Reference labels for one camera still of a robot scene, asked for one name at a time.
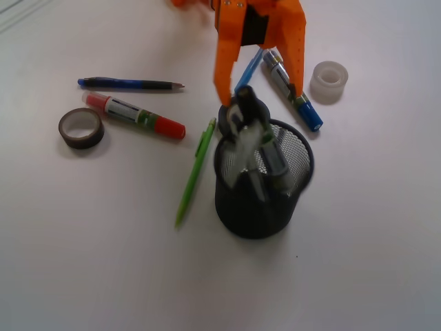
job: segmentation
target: red marker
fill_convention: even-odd
[[[185,126],[171,119],[133,106],[124,101],[95,92],[85,92],[83,101],[94,109],[100,110],[115,119],[138,124],[142,128],[153,130],[174,139],[185,137]]]

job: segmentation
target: brown tape roll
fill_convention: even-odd
[[[61,117],[58,131],[69,147],[84,150],[101,141],[104,125],[93,110],[78,108]]]

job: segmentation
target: marker label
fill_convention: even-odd
[[[105,104],[105,112],[125,121],[136,123],[141,109],[124,101],[111,98]]]

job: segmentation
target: pen holder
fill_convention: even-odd
[[[300,193],[308,185],[314,171],[314,157],[306,139],[293,127],[270,120],[274,135],[280,144],[292,173],[295,185],[291,192],[274,192],[260,152],[254,155],[262,174],[269,198],[262,202],[256,198],[252,183],[244,168],[233,188],[225,178],[234,164],[234,142],[223,137],[214,156],[216,172],[216,211],[222,223],[234,234],[247,239],[262,239],[281,231],[291,220]]]

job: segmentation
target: green mechanical pencil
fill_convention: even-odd
[[[185,211],[187,210],[190,199],[192,198],[194,186],[198,180],[199,172],[201,171],[202,164],[204,162],[205,154],[208,150],[209,141],[212,138],[214,128],[216,127],[216,119],[213,118],[209,124],[206,131],[202,132],[201,141],[199,142],[198,149],[196,151],[196,161],[193,165],[193,170],[188,179],[187,186],[185,187],[184,195],[179,204],[178,214],[176,215],[176,223],[174,227],[177,228],[182,224],[182,219],[184,217]]]

